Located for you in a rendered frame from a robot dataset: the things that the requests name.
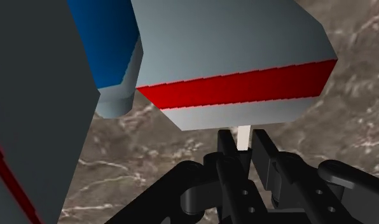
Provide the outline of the blue and grey bottle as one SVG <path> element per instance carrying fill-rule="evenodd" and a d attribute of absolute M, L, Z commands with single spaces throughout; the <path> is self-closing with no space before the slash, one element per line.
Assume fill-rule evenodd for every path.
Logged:
<path fill-rule="evenodd" d="M 95 112 L 103 118 L 133 106 L 143 48 L 131 0 L 67 0 L 100 92 Z"/>

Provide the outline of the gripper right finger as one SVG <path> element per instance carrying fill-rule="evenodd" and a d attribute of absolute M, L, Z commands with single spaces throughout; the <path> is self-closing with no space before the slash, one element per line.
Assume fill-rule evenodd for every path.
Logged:
<path fill-rule="evenodd" d="M 276 209 L 303 209 L 311 224 L 379 224 L 379 178 L 338 160 L 318 167 L 252 132 L 252 162 Z"/>

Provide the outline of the grey block with red stripe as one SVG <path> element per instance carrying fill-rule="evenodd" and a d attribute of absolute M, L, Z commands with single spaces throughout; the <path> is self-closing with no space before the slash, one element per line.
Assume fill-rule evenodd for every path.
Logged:
<path fill-rule="evenodd" d="M 133 0 L 144 56 L 138 91 L 181 130 L 291 122 L 337 56 L 295 0 Z"/>

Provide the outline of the dark grey box, red stripe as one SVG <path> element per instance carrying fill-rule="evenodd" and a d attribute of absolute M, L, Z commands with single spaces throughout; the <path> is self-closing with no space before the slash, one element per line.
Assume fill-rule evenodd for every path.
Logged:
<path fill-rule="evenodd" d="M 0 224 L 57 224 L 99 92 L 66 0 L 0 0 Z"/>

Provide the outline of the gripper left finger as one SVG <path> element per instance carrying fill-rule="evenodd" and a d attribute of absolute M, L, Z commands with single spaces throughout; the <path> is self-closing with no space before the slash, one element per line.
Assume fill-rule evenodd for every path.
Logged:
<path fill-rule="evenodd" d="M 239 151 L 229 130 L 217 133 L 217 151 L 203 162 L 185 160 L 105 224 L 198 224 L 216 208 L 220 224 L 251 224 L 267 210 L 249 180 L 252 150 Z"/>

